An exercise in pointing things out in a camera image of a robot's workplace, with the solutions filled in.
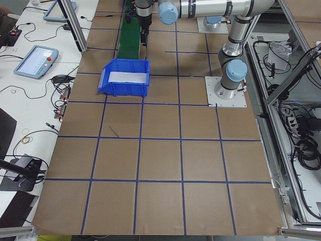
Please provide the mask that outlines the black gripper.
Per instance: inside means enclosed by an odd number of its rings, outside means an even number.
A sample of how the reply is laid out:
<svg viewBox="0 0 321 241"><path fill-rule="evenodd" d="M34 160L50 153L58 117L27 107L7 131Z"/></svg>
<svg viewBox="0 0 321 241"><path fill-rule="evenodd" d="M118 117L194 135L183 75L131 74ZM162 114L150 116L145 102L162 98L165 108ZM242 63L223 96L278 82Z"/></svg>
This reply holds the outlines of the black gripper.
<svg viewBox="0 0 321 241"><path fill-rule="evenodd" d="M141 27L140 42L147 45L147 29L152 23L152 9L137 9L137 15Z"/></svg>

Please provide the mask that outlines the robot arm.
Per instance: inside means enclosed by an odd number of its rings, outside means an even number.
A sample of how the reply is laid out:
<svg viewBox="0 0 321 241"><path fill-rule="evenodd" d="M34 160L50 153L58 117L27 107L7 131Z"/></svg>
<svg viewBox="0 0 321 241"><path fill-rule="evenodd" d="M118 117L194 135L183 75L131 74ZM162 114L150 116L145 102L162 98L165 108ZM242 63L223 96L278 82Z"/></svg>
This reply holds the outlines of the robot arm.
<svg viewBox="0 0 321 241"><path fill-rule="evenodd" d="M246 64L239 60L247 37L256 25L255 19L273 3L256 0L157 1L157 12L165 25L172 25L178 19L202 20L201 27L205 32L217 33L224 21L230 23L228 40L218 54L223 76L216 84L215 92L219 98L231 100L247 74Z"/></svg>
<svg viewBox="0 0 321 241"><path fill-rule="evenodd" d="M220 27L222 16L206 16L204 17L203 24L208 29L215 29Z"/></svg>

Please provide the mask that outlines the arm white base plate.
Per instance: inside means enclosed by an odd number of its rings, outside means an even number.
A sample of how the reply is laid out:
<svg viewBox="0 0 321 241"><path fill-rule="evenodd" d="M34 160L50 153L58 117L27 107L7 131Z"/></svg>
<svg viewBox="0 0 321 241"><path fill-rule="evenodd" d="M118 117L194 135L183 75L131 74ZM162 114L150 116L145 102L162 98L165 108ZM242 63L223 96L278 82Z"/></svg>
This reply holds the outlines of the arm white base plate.
<svg viewBox="0 0 321 241"><path fill-rule="evenodd" d="M228 24L230 20L225 17L199 17L197 18L199 33L228 34Z"/></svg>
<svg viewBox="0 0 321 241"><path fill-rule="evenodd" d="M246 108L247 104L244 91L238 91L242 88L242 85L239 84L236 90L225 91L220 85L220 80L220 76L205 77L208 106Z"/></svg>

